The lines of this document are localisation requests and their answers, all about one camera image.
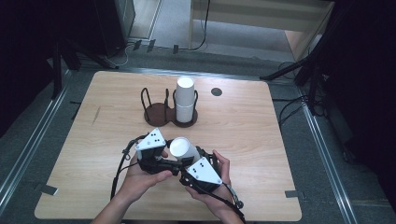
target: gray floor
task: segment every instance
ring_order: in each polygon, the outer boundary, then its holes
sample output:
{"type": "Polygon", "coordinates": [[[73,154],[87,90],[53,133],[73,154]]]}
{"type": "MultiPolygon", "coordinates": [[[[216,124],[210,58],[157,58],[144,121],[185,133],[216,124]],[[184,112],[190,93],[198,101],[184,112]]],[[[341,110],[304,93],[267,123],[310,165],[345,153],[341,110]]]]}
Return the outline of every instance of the gray floor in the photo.
{"type": "MultiPolygon", "coordinates": [[[[171,36],[174,32],[165,32],[169,29],[163,29],[163,32],[159,32],[164,36],[156,33],[162,29],[159,24],[157,21],[153,31],[153,37],[155,36],[157,39],[156,46],[165,44],[165,41],[163,41],[165,39],[170,44],[175,42],[182,43],[178,38],[183,35],[177,35],[172,40],[171,36]]],[[[208,38],[208,41],[208,46],[211,45],[211,41],[216,43],[214,39],[208,38]]],[[[221,42],[222,46],[231,46],[232,44],[233,42],[221,42]]],[[[142,46],[138,50],[128,48],[126,52],[129,60],[120,67],[120,70],[136,71],[136,68],[146,68],[139,71],[179,74],[182,71],[189,71],[189,73],[193,72],[201,76],[258,79],[259,76],[274,73],[280,67],[287,65],[283,62],[290,60],[287,54],[291,55],[291,53],[286,51],[287,43],[284,41],[278,39],[276,44],[273,43],[273,45],[279,46],[267,45],[273,51],[267,48],[265,55],[262,57],[257,56],[258,54],[249,53],[249,48],[244,52],[241,49],[238,51],[224,50],[227,53],[217,52],[216,54],[204,50],[201,52],[181,51],[178,54],[173,54],[171,49],[162,48],[155,48],[153,51],[148,52],[146,46],[142,46]]],[[[127,61],[127,58],[124,52],[120,52],[118,56],[110,60],[114,63],[122,64],[127,61]]],[[[34,215],[35,206],[41,195],[34,188],[39,182],[47,182],[52,167],[62,149],[68,130],[73,123],[72,117],[78,109],[78,105],[70,104],[70,101],[81,102],[93,74],[96,71],[103,70],[97,64],[87,60],[86,57],[81,56],[81,61],[81,69],[72,73],[70,85],[68,85],[67,93],[59,110],[38,145],[30,165],[21,177],[20,184],[15,188],[4,213],[0,216],[0,223],[2,224],[90,222],[89,220],[40,220],[35,218],[34,215]]],[[[292,80],[287,77],[269,82],[269,86],[273,99],[292,99],[299,95],[297,88],[292,84],[292,80]]],[[[31,133],[50,103],[51,89],[51,85],[44,89],[0,139],[0,164],[2,166],[0,179],[2,182],[20,156],[31,133]]],[[[274,102],[277,114],[279,114],[285,104],[284,102],[274,102]]],[[[289,114],[298,106],[299,104],[292,105],[285,111],[285,114],[289,114]]],[[[342,147],[335,138],[329,121],[325,118],[317,118],[317,120],[336,171],[340,175],[359,223],[396,223],[395,213],[378,186],[375,174],[364,165],[346,163],[343,159],[342,147]]],[[[305,198],[300,198],[299,200],[303,218],[297,223],[345,222],[303,110],[300,110],[282,125],[282,138],[288,154],[296,189],[303,192],[305,196],[305,198]]]]}
{"type": "Polygon", "coordinates": [[[131,38],[150,39],[158,12],[161,8],[161,0],[134,0],[134,26],[130,33],[131,38]]]}
{"type": "MultiPolygon", "coordinates": [[[[157,47],[181,49],[189,46],[191,1],[163,0],[150,39],[157,47]]],[[[202,3],[206,14],[206,4],[202,3]]],[[[200,46],[204,39],[204,21],[194,21],[192,47],[200,46]]],[[[276,62],[294,61],[283,30],[209,21],[206,42],[198,51],[276,62]]]]}

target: wire cup stand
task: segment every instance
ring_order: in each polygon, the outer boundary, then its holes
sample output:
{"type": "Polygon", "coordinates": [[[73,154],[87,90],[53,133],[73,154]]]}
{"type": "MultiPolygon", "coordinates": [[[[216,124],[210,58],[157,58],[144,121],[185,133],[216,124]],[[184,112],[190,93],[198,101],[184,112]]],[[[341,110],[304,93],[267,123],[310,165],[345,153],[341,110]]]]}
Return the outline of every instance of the wire cup stand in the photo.
{"type": "Polygon", "coordinates": [[[145,121],[154,127],[162,127],[163,125],[169,123],[169,121],[172,121],[177,127],[180,128],[188,128],[192,126],[197,120],[198,120],[198,112],[195,109],[198,101],[198,91],[194,91],[195,95],[195,101],[194,101],[194,108],[193,108],[193,113],[192,113],[192,119],[188,122],[179,122],[177,121],[177,111],[176,111],[176,90],[173,92],[173,100],[174,100],[174,106],[175,108],[169,107],[169,90],[166,89],[165,91],[165,101],[164,103],[155,103],[152,104],[151,100],[149,98],[149,90],[147,88],[144,88],[141,93],[140,93],[140,98],[142,101],[142,106],[145,110],[145,121]],[[148,103],[149,106],[146,106],[145,100],[144,100],[144,93],[146,92],[146,95],[148,97],[148,103]]]}

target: white paper cup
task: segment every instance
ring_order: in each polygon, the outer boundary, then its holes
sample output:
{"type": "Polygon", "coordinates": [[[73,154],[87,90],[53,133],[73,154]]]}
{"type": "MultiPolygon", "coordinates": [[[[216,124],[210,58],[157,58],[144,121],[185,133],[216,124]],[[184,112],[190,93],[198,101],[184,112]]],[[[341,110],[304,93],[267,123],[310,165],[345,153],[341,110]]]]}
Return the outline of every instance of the white paper cup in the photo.
{"type": "Polygon", "coordinates": [[[175,99],[176,104],[181,106],[188,106],[194,103],[194,80],[191,77],[179,77],[177,79],[175,99]]]}
{"type": "Polygon", "coordinates": [[[181,106],[176,105],[176,120],[181,123],[186,123],[192,120],[194,114],[194,105],[181,106]]]}
{"type": "Polygon", "coordinates": [[[197,148],[194,147],[185,137],[175,138],[172,141],[169,150],[178,161],[181,161],[183,158],[194,157],[194,160],[192,161],[192,164],[194,164],[201,159],[197,148]]]}

